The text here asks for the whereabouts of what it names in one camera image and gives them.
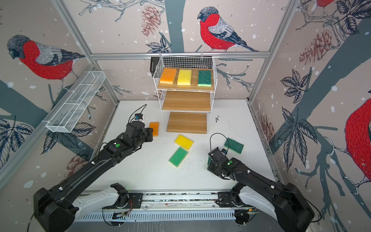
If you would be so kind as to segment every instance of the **green scouring pad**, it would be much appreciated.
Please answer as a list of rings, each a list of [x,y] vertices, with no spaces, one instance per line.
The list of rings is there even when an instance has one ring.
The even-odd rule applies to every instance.
[[[242,149],[243,149],[243,144],[240,144],[239,142],[236,142],[235,140],[228,138],[229,141],[229,150],[232,150],[238,154],[241,154]],[[228,141],[224,143],[224,148],[228,148]]]
[[[174,153],[174,155],[169,159],[169,162],[179,167],[180,163],[183,161],[183,159],[187,156],[188,151],[179,147],[178,150]]]
[[[211,71],[198,71],[197,86],[211,87]]]

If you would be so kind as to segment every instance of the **white table surface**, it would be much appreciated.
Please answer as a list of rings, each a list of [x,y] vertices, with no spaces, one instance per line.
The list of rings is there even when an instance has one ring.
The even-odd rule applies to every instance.
[[[168,160],[179,147],[174,143],[179,133],[165,131],[158,101],[121,101],[104,142],[125,132],[129,116],[144,104],[147,104],[143,111],[145,126],[148,127],[150,122],[159,122],[159,136],[153,137],[153,141],[144,143],[141,150],[106,171],[87,190],[103,190],[114,183],[120,183],[128,190],[230,189],[236,181],[222,180],[207,170],[209,139],[213,133],[222,133],[244,145],[242,154],[229,151],[228,158],[235,157],[252,170],[274,180],[245,100],[215,100],[208,133],[182,133],[193,140],[194,144],[178,168]],[[217,146],[223,148],[225,141],[222,135],[214,135],[211,139],[212,149]]]

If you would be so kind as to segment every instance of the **yellow sponge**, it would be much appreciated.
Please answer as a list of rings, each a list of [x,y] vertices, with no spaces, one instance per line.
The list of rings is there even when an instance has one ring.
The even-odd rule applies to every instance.
[[[180,134],[178,138],[175,140],[175,143],[189,151],[189,149],[192,147],[193,141]]]
[[[178,85],[191,85],[191,69],[180,69],[178,75]]]

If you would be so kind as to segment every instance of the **wooden shelf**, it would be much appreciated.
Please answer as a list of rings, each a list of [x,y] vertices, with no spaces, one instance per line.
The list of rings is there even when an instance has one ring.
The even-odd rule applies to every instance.
[[[157,89],[214,92],[214,71],[212,69],[190,69],[192,70],[191,85],[177,85],[179,74],[179,68],[177,68],[177,74],[175,74],[174,84],[159,83]],[[199,70],[211,71],[211,87],[197,86]]]
[[[207,114],[171,112],[167,132],[207,134]]]
[[[211,112],[210,93],[167,91],[162,110]]]

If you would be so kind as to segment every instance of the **red bird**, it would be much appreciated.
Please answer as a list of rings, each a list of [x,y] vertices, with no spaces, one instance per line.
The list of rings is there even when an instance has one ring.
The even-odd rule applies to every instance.
[[[349,116],[345,125],[345,140],[347,142],[346,149],[337,148],[333,144],[332,147],[348,154],[364,173],[365,177],[358,184],[344,176],[354,185],[356,192],[353,194],[358,195],[359,186],[371,182],[371,98]]]
[[[78,59],[85,57],[57,46],[40,44],[23,35],[10,38],[7,46],[13,59],[19,57],[39,77],[61,80],[62,87],[57,92],[66,89],[63,87],[63,78],[73,72],[72,67]]]
[[[237,35],[233,27],[224,22],[215,7],[208,6],[203,8],[197,19],[201,20],[201,38],[211,47],[210,51],[214,49],[227,51],[231,47],[243,47],[257,52]]]

